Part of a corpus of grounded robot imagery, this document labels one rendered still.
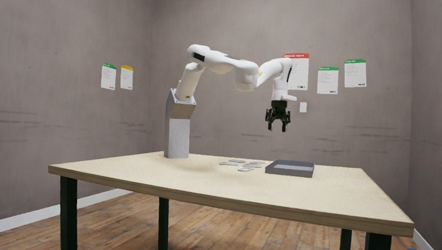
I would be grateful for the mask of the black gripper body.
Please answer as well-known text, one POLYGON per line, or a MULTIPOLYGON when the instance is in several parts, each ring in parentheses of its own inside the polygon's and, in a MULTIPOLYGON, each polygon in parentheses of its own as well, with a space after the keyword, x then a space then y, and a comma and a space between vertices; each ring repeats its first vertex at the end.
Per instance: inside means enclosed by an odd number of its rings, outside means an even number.
POLYGON ((286 114, 286 108, 287 108, 287 101, 282 101, 282 100, 272 100, 271 102, 271 107, 273 110, 273 117, 280 112, 280 115, 277 117, 277 119, 282 119, 282 112, 284 112, 286 114))

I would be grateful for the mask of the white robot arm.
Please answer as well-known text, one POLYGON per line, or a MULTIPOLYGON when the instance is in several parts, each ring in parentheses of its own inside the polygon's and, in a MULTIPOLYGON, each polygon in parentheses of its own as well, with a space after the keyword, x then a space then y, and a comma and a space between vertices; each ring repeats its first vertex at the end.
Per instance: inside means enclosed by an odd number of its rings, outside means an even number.
POLYGON ((207 46, 195 44, 188 48, 187 57, 192 63, 186 65, 175 91, 175 95, 181 101, 191 100, 205 68, 217 74, 225 74, 234 68, 234 87, 242 92, 253 91, 267 79, 282 73, 273 80, 272 100, 297 101, 296 97, 288 95, 288 81, 293 67, 290 58, 273 59, 258 67, 253 62, 211 51, 207 46))

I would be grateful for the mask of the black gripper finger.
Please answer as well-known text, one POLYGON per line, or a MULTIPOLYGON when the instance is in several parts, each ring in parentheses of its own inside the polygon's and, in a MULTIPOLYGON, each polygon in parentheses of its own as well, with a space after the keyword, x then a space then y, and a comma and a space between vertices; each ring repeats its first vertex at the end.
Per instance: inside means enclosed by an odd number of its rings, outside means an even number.
POLYGON ((278 112, 275 117, 273 117, 272 115, 273 110, 271 108, 268 108, 266 110, 266 116, 265 116, 265 121, 268 122, 268 131, 273 131, 273 122, 274 120, 277 119, 277 117, 280 115, 280 112, 278 112))
POLYGON ((290 123, 290 111, 286 111, 286 114, 284 112, 281 113, 283 118, 280 119, 283 123, 282 125, 282 132, 286 132, 287 131, 287 124, 290 123), (288 118, 288 121, 287 121, 288 118))

